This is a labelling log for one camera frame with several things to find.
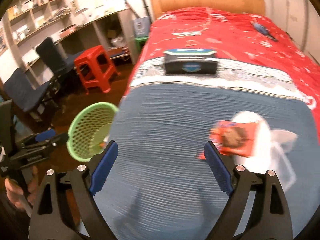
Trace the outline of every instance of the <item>metal screw head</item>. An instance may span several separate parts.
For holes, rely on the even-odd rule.
[[[48,176],[51,176],[52,174],[54,174],[54,170],[53,169],[47,170],[47,175]]]
[[[83,165],[83,164],[81,164],[81,165],[78,166],[77,170],[78,170],[78,171],[84,171],[85,168],[86,168],[86,166]]]
[[[237,165],[237,166],[236,166],[236,169],[237,169],[238,171],[244,171],[244,170],[245,170],[244,166],[242,166],[242,165]]]
[[[269,170],[269,171],[268,171],[268,174],[269,174],[271,177],[273,177],[276,173],[275,173],[274,171],[272,171],[272,170]]]

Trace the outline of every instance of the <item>red snack package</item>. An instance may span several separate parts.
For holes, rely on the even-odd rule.
[[[255,122],[219,121],[211,129],[209,141],[213,142],[221,154],[250,157],[258,125]],[[200,154],[199,159],[205,160],[204,153]]]

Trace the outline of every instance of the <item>green plastic basket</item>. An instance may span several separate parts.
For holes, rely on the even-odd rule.
[[[102,152],[100,143],[108,136],[113,117],[118,108],[111,103],[100,102],[83,109],[72,121],[67,148],[70,155],[80,162],[88,162]]]

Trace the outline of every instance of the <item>blue chair cushion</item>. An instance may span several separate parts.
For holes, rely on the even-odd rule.
[[[17,68],[12,73],[11,77],[4,83],[3,88],[20,109],[24,108],[29,95],[34,91],[21,68]]]
[[[33,92],[28,95],[28,99],[25,101],[23,107],[24,112],[31,111],[33,108],[37,106],[37,104],[39,104],[42,101],[45,93],[48,90],[49,85],[50,81],[43,83],[40,87],[38,87],[36,90],[33,90]]]

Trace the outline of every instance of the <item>human hand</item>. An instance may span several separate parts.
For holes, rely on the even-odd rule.
[[[32,167],[32,175],[33,179],[28,184],[28,191],[30,192],[30,195],[28,196],[28,202],[33,205],[37,190],[38,190],[38,169],[36,166]],[[9,201],[18,209],[24,210],[22,203],[19,200],[19,195],[23,195],[23,190],[21,187],[19,187],[15,182],[13,182],[10,179],[5,179],[4,186],[7,191],[7,197]]]

